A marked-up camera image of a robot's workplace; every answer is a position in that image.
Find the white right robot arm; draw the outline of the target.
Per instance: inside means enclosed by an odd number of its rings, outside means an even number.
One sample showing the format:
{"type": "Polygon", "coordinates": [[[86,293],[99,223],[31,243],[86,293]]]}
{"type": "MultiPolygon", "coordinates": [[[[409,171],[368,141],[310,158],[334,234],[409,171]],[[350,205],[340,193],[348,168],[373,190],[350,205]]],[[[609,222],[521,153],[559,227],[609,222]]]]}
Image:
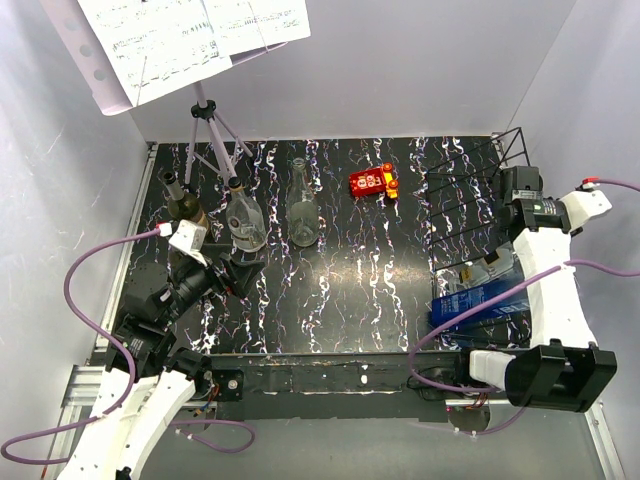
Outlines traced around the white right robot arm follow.
{"type": "Polygon", "coordinates": [[[516,166],[500,173],[498,206],[528,283],[530,347],[517,355],[472,351],[453,371],[453,387],[471,398],[490,385],[514,406],[584,413],[613,378],[617,360],[598,347],[585,318],[568,264],[570,242],[612,204],[592,181],[560,199],[544,197],[538,168],[516,166]]]}

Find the clear corked glass bottle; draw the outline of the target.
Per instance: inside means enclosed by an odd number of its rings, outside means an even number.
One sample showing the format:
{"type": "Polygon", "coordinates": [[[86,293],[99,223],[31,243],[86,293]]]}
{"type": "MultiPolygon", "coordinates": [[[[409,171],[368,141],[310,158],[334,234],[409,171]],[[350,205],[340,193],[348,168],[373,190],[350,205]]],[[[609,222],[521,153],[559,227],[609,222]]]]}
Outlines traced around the clear corked glass bottle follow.
{"type": "Polygon", "coordinates": [[[259,204],[245,193],[238,177],[228,181],[231,200],[226,207],[226,221],[234,245],[246,252],[260,250],[267,240],[266,227],[259,204]]]}

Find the clear tall glass bottle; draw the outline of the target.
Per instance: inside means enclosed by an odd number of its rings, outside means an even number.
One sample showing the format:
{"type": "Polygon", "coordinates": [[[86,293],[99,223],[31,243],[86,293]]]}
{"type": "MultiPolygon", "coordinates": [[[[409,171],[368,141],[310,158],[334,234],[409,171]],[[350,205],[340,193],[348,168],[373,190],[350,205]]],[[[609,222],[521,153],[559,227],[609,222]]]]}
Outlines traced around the clear tall glass bottle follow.
{"type": "Polygon", "coordinates": [[[295,158],[291,163],[286,218],[288,235],[295,245],[309,247],[317,241],[319,237],[318,204],[309,183],[307,162],[303,158],[295,158]]]}

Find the clear square liquor bottle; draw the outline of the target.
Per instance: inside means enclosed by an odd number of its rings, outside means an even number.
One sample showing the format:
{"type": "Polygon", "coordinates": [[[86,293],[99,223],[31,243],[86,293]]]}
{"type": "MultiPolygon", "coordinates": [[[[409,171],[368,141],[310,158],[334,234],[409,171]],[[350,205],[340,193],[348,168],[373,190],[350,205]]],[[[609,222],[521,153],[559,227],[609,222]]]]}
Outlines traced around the clear square liquor bottle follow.
{"type": "Polygon", "coordinates": [[[522,268],[515,251],[510,244],[504,244],[475,260],[438,269],[434,274],[432,295],[440,298],[494,280],[522,278],[522,268]]]}

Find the dark green wine bottle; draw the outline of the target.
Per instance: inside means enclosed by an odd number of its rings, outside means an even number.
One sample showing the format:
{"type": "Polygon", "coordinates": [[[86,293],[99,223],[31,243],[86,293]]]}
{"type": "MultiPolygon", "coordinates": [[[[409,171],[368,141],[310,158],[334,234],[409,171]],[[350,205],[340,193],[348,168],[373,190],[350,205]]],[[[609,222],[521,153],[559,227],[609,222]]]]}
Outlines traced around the dark green wine bottle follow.
{"type": "Polygon", "coordinates": [[[186,191],[179,183],[174,172],[165,172],[162,181],[169,194],[167,210],[172,220],[188,220],[205,228],[204,242],[210,243],[212,235],[210,223],[199,198],[186,191]]]}

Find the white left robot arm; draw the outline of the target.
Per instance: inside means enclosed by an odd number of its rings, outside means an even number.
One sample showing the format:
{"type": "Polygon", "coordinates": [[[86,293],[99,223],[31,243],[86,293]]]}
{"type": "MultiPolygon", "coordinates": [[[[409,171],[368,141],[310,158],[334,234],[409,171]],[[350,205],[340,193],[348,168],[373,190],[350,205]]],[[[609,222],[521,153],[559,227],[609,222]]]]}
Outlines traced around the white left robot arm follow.
{"type": "Polygon", "coordinates": [[[261,261],[220,257],[221,271],[199,254],[183,256],[165,285],[147,298],[129,297],[117,314],[114,344],[106,351],[101,383],[63,479],[137,479],[152,450],[184,404],[236,402],[244,375],[219,369],[186,347],[176,348],[172,326],[203,297],[244,298],[261,261]]]}

